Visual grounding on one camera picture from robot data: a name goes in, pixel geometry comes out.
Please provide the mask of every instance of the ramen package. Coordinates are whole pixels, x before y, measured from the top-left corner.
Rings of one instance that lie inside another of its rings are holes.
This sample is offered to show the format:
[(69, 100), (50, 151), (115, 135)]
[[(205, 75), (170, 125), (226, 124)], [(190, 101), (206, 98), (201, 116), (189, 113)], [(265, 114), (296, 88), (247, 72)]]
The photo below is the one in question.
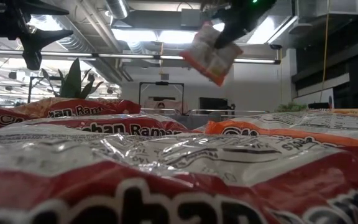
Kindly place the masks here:
[(41, 118), (24, 121), (15, 124), (15, 126), (23, 127), (23, 129), (25, 129), (30, 125), (38, 124), (61, 125), (94, 133), (121, 133), (154, 137), (193, 132), (188, 130), (178, 121), (158, 114), (112, 114)]
[(0, 143), (0, 223), (358, 223), (358, 148), (42, 125)]
[(273, 136), (328, 146), (358, 146), (358, 116), (324, 111), (245, 116), (229, 121), (210, 121), (207, 134)]
[(47, 98), (15, 108), (0, 108), (0, 128), (36, 118), (139, 112), (140, 105), (127, 100)]
[(195, 35), (190, 47), (180, 55), (197, 71), (212, 80), (218, 86), (223, 84), (234, 59), (242, 50), (234, 43), (221, 49), (215, 49), (215, 40), (220, 32), (210, 25), (204, 25)]

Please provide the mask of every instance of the ramen package held by gripper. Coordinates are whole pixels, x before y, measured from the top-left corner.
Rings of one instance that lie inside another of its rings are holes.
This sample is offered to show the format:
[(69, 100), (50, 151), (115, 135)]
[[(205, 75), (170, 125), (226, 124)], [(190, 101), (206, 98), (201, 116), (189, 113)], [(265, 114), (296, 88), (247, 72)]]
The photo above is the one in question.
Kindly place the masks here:
[(215, 49), (214, 44), (219, 34), (220, 32), (212, 26), (204, 25), (195, 35), (190, 47), (180, 55), (193, 68), (221, 86), (234, 59), (242, 54), (242, 50), (234, 43)]

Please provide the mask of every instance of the metal railing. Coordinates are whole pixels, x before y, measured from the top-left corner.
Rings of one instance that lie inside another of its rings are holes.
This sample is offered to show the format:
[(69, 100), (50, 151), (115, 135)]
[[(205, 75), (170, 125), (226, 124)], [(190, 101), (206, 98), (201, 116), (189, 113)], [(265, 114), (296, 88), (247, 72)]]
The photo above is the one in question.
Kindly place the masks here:
[(191, 110), (190, 116), (211, 116), (211, 113), (220, 113), (220, 117), (238, 118), (242, 116), (251, 116), (269, 113), (268, 111), (245, 111), (245, 110)]
[(141, 111), (149, 114), (162, 114), (162, 115), (181, 115), (181, 112), (175, 109), (159, 109), (159, 108), (142, 108)]

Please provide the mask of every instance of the yellow cable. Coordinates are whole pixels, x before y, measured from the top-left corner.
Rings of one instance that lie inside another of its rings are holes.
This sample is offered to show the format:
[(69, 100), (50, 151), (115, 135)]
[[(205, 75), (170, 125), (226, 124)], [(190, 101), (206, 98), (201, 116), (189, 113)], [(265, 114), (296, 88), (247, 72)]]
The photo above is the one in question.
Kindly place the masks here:
[(280, 94), (281, 103), (283, 103), (283, 49), (280, 49)]
[(321, 82), (321, 92), (320, 92), (320, 103), (323, 97), (324, 82), (326, 80), (326, 70), (327, 70), (327, 47), (328, 47), (328, 25), (329, 25), (329, 12), (331, 11), (331, 0), (328, 0), (328, 12), (327, 12), (327, 21), (326, 21), (326, 43), (324, 46), (324, 67), (323, 67), (323, 81)]

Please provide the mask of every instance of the plant leaf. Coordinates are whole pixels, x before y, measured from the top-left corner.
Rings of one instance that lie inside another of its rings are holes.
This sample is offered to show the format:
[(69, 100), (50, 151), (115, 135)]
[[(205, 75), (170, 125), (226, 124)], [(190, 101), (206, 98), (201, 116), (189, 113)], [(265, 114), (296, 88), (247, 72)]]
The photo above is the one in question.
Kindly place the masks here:
[(102, 85), (102, 84), (103, 84), (103, 82), (99, 82), (95, 87), (92, 87), (92, 90), (91, 90), (91, 92), (89, 94), (94, 93), (99, 88), (99, 86)]
[(42, 72), (42, 75), (44, 76), (44, 78), (45, 78), (46, 80), (48, 80), (49, 85), (50, 85), (50, 87), (52, 88), (53, 94), (54, 94), (56, 97), (59, 97), (59, 94), (58, 94), (57, 92), (55, 92), (55, 90), (53, 89), (52, 83), (50, 83), (50, 79), (49, 79), (49, 74), (48, 74), (48, 72), (47, 72), (45, 69), (43, 69), (43, 68), (41, 68), (41, 72)]
[(63, 75), (62, 71), (60, 71), (60, 69), (58, 69), (57, 71), (59, 72), (60, 79), (61, 79), (61, 81), (62, 81), (62, 84), (61, 84), (61, 85), (63, 85), (64, 82), (65, 82), (65, 76)]
[(92, 86), (93, 86), (93, 82), (86, 84), (86, 86), (82, 89), (79, 99), (85, 99), (91, 92)]
[(88, 75), (88, 81), (89, 82), (94, 82), (94, 75), (93, 74)]
[(66, 75), (66, 80), (61, 88), (61, 97), (78, 98), (81, 94), (81, 68), (80, 60), (74, 60), (70, 67), (70, 71)]
[(88, 75), (88, 73), (92, 70), (92, 68), (90, 68), (88, 71), (85, 72), (84, 78), (82, 78), (81, 83), (84, 81), (84, 79), (86, 78), (86, 76)]

